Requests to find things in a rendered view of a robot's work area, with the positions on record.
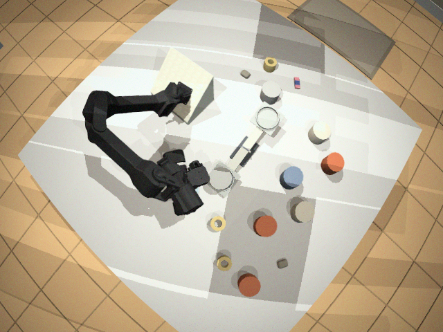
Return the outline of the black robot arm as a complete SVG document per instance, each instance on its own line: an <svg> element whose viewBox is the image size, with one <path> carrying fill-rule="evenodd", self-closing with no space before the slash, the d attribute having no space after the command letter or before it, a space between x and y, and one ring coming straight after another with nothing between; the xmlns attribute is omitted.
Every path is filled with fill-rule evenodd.
<svg viewBox="0 0 443 332"><path fill-rule="evenodd" d="M171 82L165 90L154 95L114 96L108 91L92 91L82 114L88 140L96 144L118 166L129 174L134 187L145 197L162 201L172 199L181 215L191 214L204 203L195 189L206 185L210 177L198 160L185 171L167 155L157 161L140 158L117 135L107 128L108 118L119 113L154 111L168 117L179 103L187 105L192 89L184 83ZM161 190L168 187L161 192Z"/></svg>

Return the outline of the pink eraser with blue sleeve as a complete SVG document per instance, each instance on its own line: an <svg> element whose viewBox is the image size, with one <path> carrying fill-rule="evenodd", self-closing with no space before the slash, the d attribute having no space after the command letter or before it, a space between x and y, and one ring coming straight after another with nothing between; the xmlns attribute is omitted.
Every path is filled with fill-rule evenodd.
<svg viewBox="0 0 443 332"><path fill-rule="evenodd" d="M295 89L300 89L300 81L299 77L295 77L294 79Z"/></svg>

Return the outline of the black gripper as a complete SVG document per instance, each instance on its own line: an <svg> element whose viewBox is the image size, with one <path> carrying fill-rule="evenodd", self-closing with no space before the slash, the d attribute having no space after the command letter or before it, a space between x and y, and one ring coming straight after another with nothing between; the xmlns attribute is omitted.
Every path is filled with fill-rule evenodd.
<svg viewBox="0 0 443 332"><path fill-rule="evenodd" d="M172 150L172 151L167 151L167 152L165 152L163 154L163 157L165 157L167 155L170 157L170 159L172 160L173 163L177 164L177 163L185 162L185 154L184 154L184 151L182 149L175 149L175 150ZM185 171L187 171L186 165L179 165L179 166L183 169L184 174L185 174L185 178L186 178L186 173L185 173ZM187 178L186 178L185 183L188 184L188 179ZM177 209L177 207L176 207L176 205L174 203L173 203L173 206L174 206L174 213L177 216L180 216L181 214L179 213L179 211L178 211L178 209Z"/></svg>

